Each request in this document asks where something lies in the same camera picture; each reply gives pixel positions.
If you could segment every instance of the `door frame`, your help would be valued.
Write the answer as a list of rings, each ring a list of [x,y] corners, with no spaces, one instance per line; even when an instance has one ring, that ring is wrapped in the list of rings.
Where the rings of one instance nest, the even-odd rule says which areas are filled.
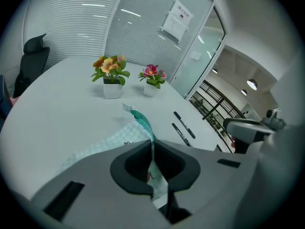
[[[114,7],[113,7],[113,9],[112,9],[112,11],[111,11],[111,14],[110,14],[110,17],[109,17],[109,20],[108,20],[108,23],[107,23],[105,35],[104,35],[104,41],[103,41],[103,44],[102,44],[102,52],[101,52],[101,55],[105,55],[106,43],[107,43],[107,39],[108,39],[110,27],[111,27],[111,24],[112,24],[112,21],[113,21],[115,12],[116,12],[116,10],[118,9],[118,6],[119,6],[120,2],[121,2],[121,0],[116,0],[116,2],[115,2],[115,4],[114,4]]]
[[[177,74],[178,74],[178,72],[179,72],[179,69],[180,69],[180,67],[182,67],[182,63],[183,63],[183,61],[185,60],[186,55],[188,54],[188,52],[189,52],[189,50],[190,50],[192,44],[194,43],[194,41],[198,38],[198,36],[200,35],[201,31],[203,30],[204,25],[206,24],[208,18],[210,17],[210,14],[211,14],[211,12],[213,11],[213,8],[214,8],[214,7],[215,7],[215,2],[213,1],[212,4],[211,4],[211,7],[210,7],[210,9],[209,9],[209,11],[208,11],[208,13],[207,13],[207,15],[206,15],[206,17],[205,17],[205,19],[204,19],[203,22],[202,22],[202,25],[201,25],[200,28],[199,28],[199,31],[197,32],[196,36],[194,37],[194,40],[192,40],[192,41],[190,42],[190,44],[188,45],[188,50],[185,52],[185,55],[184,55],[183,59],[181,60],[181,63],[180,63],[180,65],[179,65],[179,67],[176,69],[175,74],[173,75],[171,81],[169,82],[170,85],[171,85],[171,84],[173,83],[173,81],[175,80],[175,77],[177,77]]]

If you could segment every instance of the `ceiling light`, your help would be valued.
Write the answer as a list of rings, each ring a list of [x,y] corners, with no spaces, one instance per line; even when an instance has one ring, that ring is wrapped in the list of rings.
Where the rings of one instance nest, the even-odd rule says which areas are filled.
[[[248,80],[247,83],[252,89],[257,90],[257,82],[254,79]]]
[[[130,11],[128,11],[128,10],[121,10],[121,11],[126,12],[126,13],[131,13],[131,14],[133,14],[133,15],[136,15],[136,16],[141,17],[140,14],[137,14],[137,13],[134,13],[134,12],[130,12]]]
[[[108,18],[107,16],[94,15],[94,17]]]
[[[247,91],[246,90],[242,90],[243,95],[247,96]]]
[[[210,59],[212,58],[212,56],[211,56],[211,54],[210,54],[210,52],[209,51],[206,51],[207,53],[208,53],[208,55],[210,56]]]
[[[100,4],[90,4],[90,3],[83,3],[82,6],[95,6],[95,7],[105,7],[105,5]]]
[[[199,39],[199,41],[200,41],[201,43],[204,44],[204,41],[202,40],[201,36],[198,36],[198,39]]]

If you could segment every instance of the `glass door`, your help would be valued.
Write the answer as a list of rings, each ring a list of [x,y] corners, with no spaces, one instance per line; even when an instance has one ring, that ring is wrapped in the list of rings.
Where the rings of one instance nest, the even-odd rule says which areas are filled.
[[[211,59],[216,53],[222,39],[224,29],[213,8],[206,24],[193,41],[185,58],[176,72],[171,86],[185,98],[197,83]]]

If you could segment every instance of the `white flower pot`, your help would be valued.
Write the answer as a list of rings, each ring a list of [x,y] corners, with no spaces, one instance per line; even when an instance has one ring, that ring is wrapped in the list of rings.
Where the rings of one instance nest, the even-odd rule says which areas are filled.
[[[119,98],[122,94],[123,86],[120,84],[120,81],[117,80],[116,84],[108,84],[108,79],[104,78],[104,95],[105,98]]]
[[[156,94],[158,93],[159,89],[156,88],[153,85],[150,85],[148,83],[145,84],[144,86],[144,95],[149,96],[149,97],[155,97]]]

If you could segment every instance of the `office chair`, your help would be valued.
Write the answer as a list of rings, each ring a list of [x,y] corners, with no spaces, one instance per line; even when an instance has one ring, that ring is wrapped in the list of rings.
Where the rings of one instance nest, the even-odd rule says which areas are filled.
[[[15,81],[14,98],[19,97],[44,71],[50,53],[49,47],[43,47],[42,38],[45,35],[29,39],[23,47],[24,55]]]
[[[13,107],[12,102],[10,101],[10,95],[8,88],[5,84],[5,79],[3,75],[0,75],[0,131],[4,124],[6,117],[8,116],[10,110]]]

